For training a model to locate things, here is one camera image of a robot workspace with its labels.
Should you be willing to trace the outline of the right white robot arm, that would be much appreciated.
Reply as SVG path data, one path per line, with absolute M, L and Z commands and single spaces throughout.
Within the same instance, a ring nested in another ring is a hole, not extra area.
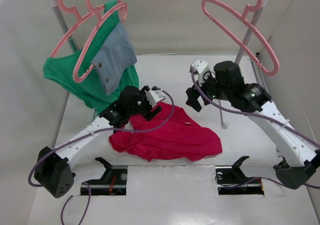
M 275 165 L 277 179 L 287 188 L 305 186 L 320 166 L 320 145 L 296 131 L 278 110 L 271 95 L 257 83 L 245 83 L 238 64 L 217 63 L 213 70 L 202 59 L 190 65 L 192 87 L 186 104 L 197 112 L 211 104 L 225 112 L 247 116 L 274 143 L 282 161 Z

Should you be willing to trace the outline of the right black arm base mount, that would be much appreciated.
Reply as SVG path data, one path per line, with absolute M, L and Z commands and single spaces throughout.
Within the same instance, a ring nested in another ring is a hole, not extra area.
M 265 195 L 261 179 L 247 177 L 241 170 L 249 156 L 242 156 L 232 165 L 215 167 L 215 182 L 219 195 Z

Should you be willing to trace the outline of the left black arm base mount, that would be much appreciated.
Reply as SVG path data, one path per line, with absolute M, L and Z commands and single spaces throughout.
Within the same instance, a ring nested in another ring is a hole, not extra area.
M 95 160 L 104 167 L 103 174 L 97 179 L 90 179 L 82 183 L 80 195 L 87 196 L 125 196 L 127 193 L 127 165 L 111 165 L 102 157 Z

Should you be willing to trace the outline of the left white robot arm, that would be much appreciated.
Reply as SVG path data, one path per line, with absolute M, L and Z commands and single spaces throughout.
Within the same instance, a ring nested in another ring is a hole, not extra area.
M 103 132 L 124 131 L 130 118 L 136 115 L 151 121 L 162 110 L 160 102 L 165 99 L 165 93 L 155 86 L 125 87 L 117 100 L 71 140 L 54 148 L 44 147 L 30 176 L 54 198 L 64 196 L 74 184 L 73 167 L 93 150 Z

